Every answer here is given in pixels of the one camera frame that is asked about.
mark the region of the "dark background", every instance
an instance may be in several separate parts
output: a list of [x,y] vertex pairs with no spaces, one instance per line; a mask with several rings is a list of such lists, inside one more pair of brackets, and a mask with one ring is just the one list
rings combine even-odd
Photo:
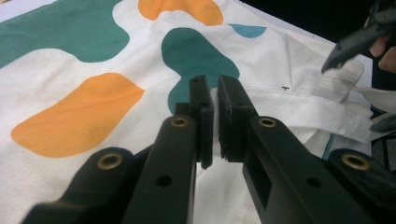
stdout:
[[[283,21],[336,43],[364,26],[375,0],[241,0]],[[372,58],[368,50],[363,55]],[[373,87],[396,91],[396,75],[373,61]]]

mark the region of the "cloth with colored spots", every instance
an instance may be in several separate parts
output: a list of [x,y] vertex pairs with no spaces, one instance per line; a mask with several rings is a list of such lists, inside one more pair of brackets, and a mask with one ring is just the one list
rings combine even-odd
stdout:
[[[322,75],[331,49],[234,0],[58,0],[0,23],[0,223],[59,199],[94,152],[150,146],[199,75],[215,102],[219,75],[238,78],[259,114],[315,155],[332,133],[366,142],[370,113],[341,103],[362,67]],[[241,164],[219,158],[217,129],[194,223],[260,223]]]

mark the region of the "human hand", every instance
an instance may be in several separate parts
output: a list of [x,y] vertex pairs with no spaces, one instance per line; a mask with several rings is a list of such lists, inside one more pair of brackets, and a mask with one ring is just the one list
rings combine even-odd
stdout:
[[[382,36],[374,42],[370,47],[370,52],[373,56],[378,57],[385,52],[386,44],[389,39],[390,36]],[[378,67],[385,71],[396,73],[396,47],[390,48],[384,56],[382,56],[382,59],[378,63]]]

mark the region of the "fabric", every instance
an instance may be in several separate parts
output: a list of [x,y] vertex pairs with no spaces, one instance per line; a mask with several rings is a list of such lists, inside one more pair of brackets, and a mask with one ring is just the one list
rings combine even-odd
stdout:
[[[0,23],[0,223],[59,199],[94,152],[151,145],[202,74],[214,97],[219,75],[239,78],[258,112],[284,119],[315,155],[331,133],[367,142],[369,112],[341,104],[362,67],[322,75],[331,49],[233,0],[58,0]],[[216,132],[214,149],[194,222],[258,223]]]

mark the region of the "dark green blob pattern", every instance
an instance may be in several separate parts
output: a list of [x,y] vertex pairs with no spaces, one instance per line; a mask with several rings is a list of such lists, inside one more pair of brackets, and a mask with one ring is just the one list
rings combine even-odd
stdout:
[[113,19],[120,0],[58,0],[0,24],[0,67],[35,49],[62,49],[85,63],[116,56],[129,42]]
[[163,39],[163,61],[181,76],[168,97],[169,109],[174,113],[176,103],[189,101],[189,81],[206,75],[209,88],[218,86],[220,75],[239,77],[233,61],[221,54],[203,35],[190,28],[171,30]]

